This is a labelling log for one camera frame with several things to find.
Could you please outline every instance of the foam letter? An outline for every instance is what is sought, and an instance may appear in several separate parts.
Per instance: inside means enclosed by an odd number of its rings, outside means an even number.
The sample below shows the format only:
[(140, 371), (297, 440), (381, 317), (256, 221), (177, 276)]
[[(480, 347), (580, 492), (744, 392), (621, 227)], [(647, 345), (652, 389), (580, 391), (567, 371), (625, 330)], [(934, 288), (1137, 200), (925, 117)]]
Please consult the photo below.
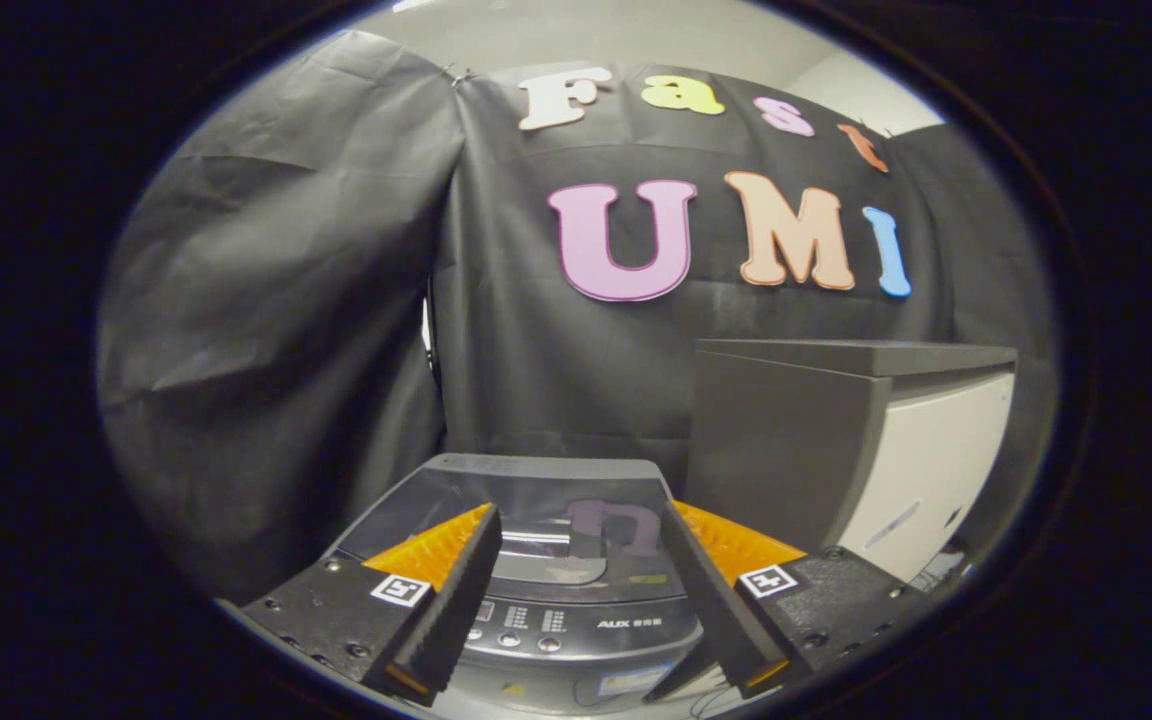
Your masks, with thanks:
[(864, 158), (865, 161), (873, 165), (873, 167), (877, 167), (879, 170), (882, 170), (884, 173), (887, 172), (887, 164), (879, 160), (878, 156), (874, 156), (874, 143), (870, 142), (869, 137), (861, 135), (859, 129), (850, 126), (839, 126), (838, 129), (841, 129), (842, 132), (847, 132), (847, 137), (850, 137), (852, 145), (856, 146), (856, 152), (861, 152), (861, 158)]
[(556, 73), (552, 76), (533, 77), (518, 83), (526, 90), (526, 118), (518, 120), (520, 129), (539, 129), (562, 123), (573, 123), (585, 116), (583, 108), (573, 108), (570, 100), (589, 105), (598, 97), (594, 82), (612, 79), (605, 68), (586, 68)]
[(652, 76), (643, 82), (652, 86), (643, 91), (643, 99), (657, 108), (691, 109), (703, 115), (718, 115), (727, 109), (714, 99), (713, 88), (699, 79)]
[(558, 211), (563, 272), (576, 290), (596, 300), (652, 300), (682, 282), (691, 265), (687, 202), (696, 196), (696, 185), (650, 181), (641, 184), (637, 194), (652, 204), (657, 255), (649, 264), (634, 270), (612, 260), (607, 206), (616, 199), (616, 188), (579, 184), (550, 196), (550, 207)]
[(576, 500), (567, 505), (567, 515), (573, 520), (573, 532), (598, 538), (594, 546), (602, 550), (602, 518), (620, 515), (634, 520), (634, 541), (621, 548), (632, 558), (654, 558), (660, 538), (660, 516), (641, 505), (617, 505), (602, 500)]
[(808, 271), (829, 290), (851, 290), (856, 279), (847, 266), (842, 225), (838, 222), (838, 202), (833, 192), (809, 187), (803, 191), (799, 213), (785, 200), (772, 181), (755, 173), (727, 173), (727, 184), (736, 188), (745, 204), (745, 232), (749, 262), (740, 274), (753, 285), (781, 285), (785, 266), (776, 260), (780, 247), (795, 281), (803, 285)]
[(803, 119), (803, 113), (799, 113), (799, 109), (787, 101), (772, 100), (771, 97), (756, 97), (755, 107), (763, 111), (763, 119), (767, 120), (767, 124), (773, 128), (805, 137), (814, 135), (814, 128)]
[(896, 219), (879, 209), (864, 209), (861, 213), (873, 225), (874, 237), (878, 238), (878, 258), (882, 260), (882, 276), (878, 278), (878, 286), (892, 297), (908, 297), (911, 288), (896, 243)]

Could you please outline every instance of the letter u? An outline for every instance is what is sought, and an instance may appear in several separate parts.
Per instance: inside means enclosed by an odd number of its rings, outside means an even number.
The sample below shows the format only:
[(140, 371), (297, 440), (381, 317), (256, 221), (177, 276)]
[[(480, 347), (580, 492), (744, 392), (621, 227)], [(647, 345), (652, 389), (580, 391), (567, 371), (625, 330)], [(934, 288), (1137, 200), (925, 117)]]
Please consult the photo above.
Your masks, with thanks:
[(652, 300), (679, 287), (691, 265), (687, 230), (687, 202), (696, 185), (682, 181), (649, 181), (637, 196), (652, 204), (655, 219), (655, 258), (641, 268), (626, 268), (612, 259), (607, 207), (617, 198), (609, 184), (579, 184), (550, 196), (558, 211), (558, 242), (563, 273), (576, 290), (594, 300), (627, 302)]

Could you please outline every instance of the black fabric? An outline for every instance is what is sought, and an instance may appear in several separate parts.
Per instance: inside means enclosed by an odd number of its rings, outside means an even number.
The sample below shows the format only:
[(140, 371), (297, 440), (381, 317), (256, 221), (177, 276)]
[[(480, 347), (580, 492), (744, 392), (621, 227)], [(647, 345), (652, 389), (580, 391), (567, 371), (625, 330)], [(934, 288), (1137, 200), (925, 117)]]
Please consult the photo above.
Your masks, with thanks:
[[(605, 67), (613, 79), (579, 122), (524, 132), (526, 78)], [(660, 109), (643, 79), (677, 74), (707, 82), (721, 115)], [(779, 131), (753, 99), (788, 99), (813, 137)], [(696, 338), (890, 338), (952, 340), (945, 258), (922, 195), (900, 167), (870, 167), (835, 111), (753, 83), (660, 65), (545, 65), (470, 78), (458, 88), (467, 149), (452, 180), (434, 270), (435, 348), (444, 373), (447, 448), (508, 455), (652, 460), (684, 491)], [(884, 158), (886, 141), (864, 131)], [(788, 279), (758, 287), (740, 196), (723, 174), (772, 179), (793, 209), (805, 188), (841, 200), (850, 291)], [(559, 259), (558, 213), (547, 197), (585, 183), (614, 185), (613, 258), (639, 266), (655, 249), (652, 210), (635, 188), (652, 179), (695, 183), (691, 266), (667, 295), (604, 302), (576, 291)], [(899, 223), (914, 295), (878, 286), (878, 245), (861, 211)]]
[(461, 150), (449, 85), (335, 36), (212, 115), (132, 212), (101, 309), (106, 429), (207, 592), (291, 577), (435, 452), (420, 301)]
[(990, 478), (957, 535), (986, 548), (1020, 509), (1047, 455), (1061, 393), (1064, 333), (1056, 279), (1043, 260), (1043, 228), (1011, 199), (962, 131), (949, 126), (892, 138), (932, 215), (952, 293), (952, 341), (1016, 348), (1011, 414)]
[[(584, 119), (518, 129), (518, 82), (589, 67), (613, 79)], [(649, 105), (652, 74), (707, 82), (726, 113)], [(814, 137), (764, 122), (758, 96), (791, 101)], [(843, 123), (890, 173), (861, 158)], [(247, 602), (439, 450), (652, 460), (685, 498), (697, 338), (1008, 344), (1026, 354), (1028, 382), (1055, 357), (1036, 256), (1015, 209), (980, 199), (987, 170), (942, 135), (887, 141), (813, 103), (659, 65), (545, 65), (453, 85), (392, 41), (340, 33), (225, 105), (132, 213), (100, 327), (106, 429), (128, 488), (205, 591)], [(855, 287), (746, 283), (732, 170), (772, 179), (795, 209), (805, 188), (835, 194)], [(639, 266), (655, 238), (635, 188), (653, 179), (699, 191), (685, 281), (643, 302), (582, 295), (563, 274), (550, 194), (614, 185), (613, 258)], [(878, 286), (867, 206), (896, 219), (909, 297)], [(426, 288), (440, 384), (420, 342)], [(1048, 396), (1018, 396), (1021, 418), (1049, 415)], [(1005, 509), (1046, 427), (1020, 425), (987, 493)]]

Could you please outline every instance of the sticker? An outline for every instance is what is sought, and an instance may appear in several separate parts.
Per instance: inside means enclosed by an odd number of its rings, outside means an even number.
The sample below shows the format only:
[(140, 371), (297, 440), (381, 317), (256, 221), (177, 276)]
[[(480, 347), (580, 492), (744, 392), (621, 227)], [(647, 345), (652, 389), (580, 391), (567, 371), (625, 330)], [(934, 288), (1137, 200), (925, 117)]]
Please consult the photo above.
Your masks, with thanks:
[(430, 584), (420, 579), (403, 578), (402, 575), (389, 575), (381, 579), (376, 589), (372, 589), (371, 597), (380, 598), (386, 602), (412, 607), (426, 592)]
[(755, 107), (763, 111), (763, 119), (767, 124), (780, 131), (794, 132), (803, 137), (814, 136), (812, 124), (803, 119), (803, 113), (794, 105), (783, 100), (772, 100), (771, 97), (756, 97)]
[(870, 142), (869, 137), (861, 135), (859, 129), (850, 126), (839, 126), (838, 129), (841, 129), (842, 132), (847, 132), (847, 137), (851, 138), (851, 145), (855, 146), (856, 152), (861, 152), (861, 158), (864, 158), (865, 161), (873, 165), (874, 168), (882, 170), (884, 173), (887, 172), (887, 164), (879, 160), (878, 156), (874, 156), (874, 143)]
[(655, 258), (641, 268), (612, 260), (607, 207), (617, 198), (609, 184), (579, 184), (550, 196), (558, 211), (558, 243), (563, 273), (576, 290), (594, 300), (614, 302), (652, 300), (682, 282), (691, 265), (687, 230), (687, 202), (696, 185), (681, 181), (649, 181), (637, 195), (652, 204), (655, 220)]
[(745, 573), (741, 575), (740, 582), (744, 583), (749, 592), (753, 593), (755, 597), (767, 597), (799, 584), (780, 564), (772, 564), (761, 570)]
[(564, 615), (562, 611), (545, 611), (540, 619), (540, 632), (567, 632), (563, 627)]
[(896, 218), (879, 209), (864, 209), (861, 213), (874, 228), (878, 240), (878, 258), (882, 262), (882, 276), (878, 278), (878, 287), (892, 297), (909, 297), (914, 288), (905, 278), (905, 264), (900, 258), (900, 244), (896, 242)]
[(518, 120), (518, 128), (540, 129), (576, 122), (585, 116), (585, 111), (574, 108), (571, 100), (589, 105), (598, 97), (594, 81), (609, 79), (612, 73), (607, 68), (586, 68), (520, 82), (520, 90), (526, 90), (526, 118)]
[(643, 99), (649, 105), (665, 109), (690, 109), (702, 115), (721, 115), (727, 109), (714, 97), (714, 89), (699, 82), (680, 76), (652, 76), (643, 81), (652, 88), (643, 91)]
[(874, 537), (869, 538), (869, 541), (865, 543), (865, 550), (874, 547), (878, 544), (878, 541), (880, 541), (884, 537), (890, 536), (892, 530), (900, 528), (902, 524), (905, 523), (905, 520), (912, 518), (914, 513), (918, 511), (918, 506), (922, 503), (923, 503), (923, 498), (920, 497), (918, 498), (918, 500), (914, 501), (914, 505), (910, 505), (909, 507), (905, 508), (904, 511), (897, 515), (895, 520), (893, 520), (890, 523), (887, 523), (886, 525), (882, 525), (882, 529), (878, 530), (878, 532), (874, 533)]
[(526, 630), (526, 607), (509, 606), (509, 609), (503, 614), (503, 626)]
[[(856, 278), (847, 265), (842, 225), (838, 221), (841, 202), (818, 187), (803, 191), (799, 213), (768, 179), (756, 173), (727, 173), (727, 184), (740, 192), (745, 205), (745, 233), (749, 262), (740, 274), (750, 285), (781, 285), (788, 275), (803, 285), (808, 273), (827, 290), (851, 290)], [(776, 250), (788, 265), (776, 259)]]
[(598, 683), (598, 697), (617, 696), (617, 694), (646, 692), (654, 688), (660, 679), (673, 667), (672, 662), (641, 667), (637, 670), (608, 673)]

